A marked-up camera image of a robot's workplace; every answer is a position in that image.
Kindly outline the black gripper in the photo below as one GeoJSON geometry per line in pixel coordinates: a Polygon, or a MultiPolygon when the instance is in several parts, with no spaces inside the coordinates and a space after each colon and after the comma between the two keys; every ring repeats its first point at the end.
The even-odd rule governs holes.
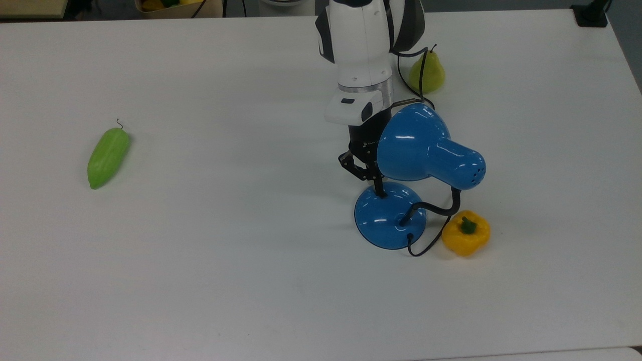
{"type": "Polygon", "coordinates": [[[376,160],[381,135],[391,118],[391,111],[381,111],[362,125],[349,126],[349,150],[339,155],[341,167],[361,181],[373,181],[375,195],[381,199],[387,193],[376,160]]]}

